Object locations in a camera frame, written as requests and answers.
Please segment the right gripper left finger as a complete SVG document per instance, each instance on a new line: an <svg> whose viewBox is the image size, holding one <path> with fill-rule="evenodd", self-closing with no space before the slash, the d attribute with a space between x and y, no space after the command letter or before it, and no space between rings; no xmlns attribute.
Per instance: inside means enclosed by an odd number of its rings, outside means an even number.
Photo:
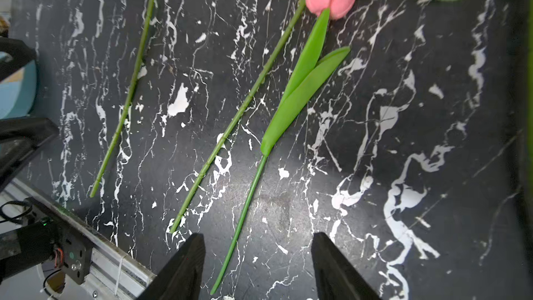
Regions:
<svg viewBox="0 0 533 300"><path fill-rule="evenodd" d="M205 254L203 234L193 233L137 300L198 299Z"/></svg>

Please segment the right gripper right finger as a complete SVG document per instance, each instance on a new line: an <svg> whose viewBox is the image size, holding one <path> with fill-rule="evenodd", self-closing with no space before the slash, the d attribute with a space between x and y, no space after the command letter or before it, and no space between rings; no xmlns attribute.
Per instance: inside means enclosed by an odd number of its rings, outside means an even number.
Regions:
<svg viewBox="0 0 533 300"><path fill-rule="evenodd" d="M313 235L311 253L319 299L380 300L325 233Z"/></svg>

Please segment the pink tulip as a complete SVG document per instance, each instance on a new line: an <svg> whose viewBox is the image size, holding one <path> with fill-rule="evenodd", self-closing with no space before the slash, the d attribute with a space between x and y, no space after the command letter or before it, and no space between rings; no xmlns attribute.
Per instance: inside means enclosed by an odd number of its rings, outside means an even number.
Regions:
<svg viewBox="0 0 533 300"><path fill-rule="evenodd" d="M321 55L329 22L345 17L354 3L355 0L305 0L305 7L309 12L316 15L317 19L298 58L294 71L287 82L278 109L262 138L260 146L262 158L248 191L247 200L228 253L210 294L216 293L226 273L269 154L311 97L328 80L350 52L349 47L342 47L325 56Z"/></svg>

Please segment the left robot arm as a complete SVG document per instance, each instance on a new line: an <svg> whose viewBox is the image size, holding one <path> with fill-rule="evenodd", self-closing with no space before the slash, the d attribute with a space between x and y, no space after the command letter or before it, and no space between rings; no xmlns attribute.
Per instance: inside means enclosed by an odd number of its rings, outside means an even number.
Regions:
<svg viewBox="0 0 533 300"><path fill-rule="evenodd" d="M37 91L37 55L21 40L1 38L1 189L53 140L57 127L28 114ZM56 255L59 231L48 218L33 216L30 201L16 201L23 211L1 223L19 224L1 234L1 280L5 281Z"/></svg>

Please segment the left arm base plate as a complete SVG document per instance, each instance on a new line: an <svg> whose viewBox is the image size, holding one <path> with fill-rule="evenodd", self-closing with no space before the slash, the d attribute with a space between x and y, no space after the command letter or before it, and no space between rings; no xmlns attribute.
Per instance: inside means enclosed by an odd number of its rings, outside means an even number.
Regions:
<svg viewBox="0 0 533 300"><path fill-rule="evenodd" d="M65 272L75 283L82 285L90 274L93 242L59 212L36 198L25 199L32 205L29 220L43 222L56 229L52 244L56 268Z"/></svg>

